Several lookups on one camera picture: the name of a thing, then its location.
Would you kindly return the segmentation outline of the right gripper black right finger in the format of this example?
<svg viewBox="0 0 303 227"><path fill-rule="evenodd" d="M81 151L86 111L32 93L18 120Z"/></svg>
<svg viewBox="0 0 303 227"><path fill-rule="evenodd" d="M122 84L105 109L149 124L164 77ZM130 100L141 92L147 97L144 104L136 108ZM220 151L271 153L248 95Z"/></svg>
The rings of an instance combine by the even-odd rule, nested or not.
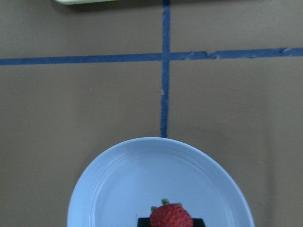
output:
<svg viewBox="0 0 303 227"><path fill-rule="evenodd" d="M193 227L205 227L205 222L202 218L193 218Z"/></svg>

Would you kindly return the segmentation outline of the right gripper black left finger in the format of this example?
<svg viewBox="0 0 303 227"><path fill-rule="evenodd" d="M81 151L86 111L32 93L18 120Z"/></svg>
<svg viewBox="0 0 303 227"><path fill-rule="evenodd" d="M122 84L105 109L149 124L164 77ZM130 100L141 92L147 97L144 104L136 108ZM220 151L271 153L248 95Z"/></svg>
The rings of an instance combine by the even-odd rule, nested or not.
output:
<svg viewBox="0 0 303 227"><path fill-rule="evenodd" d="M138 227L150 227L150 218L138 218Z"/></svg>

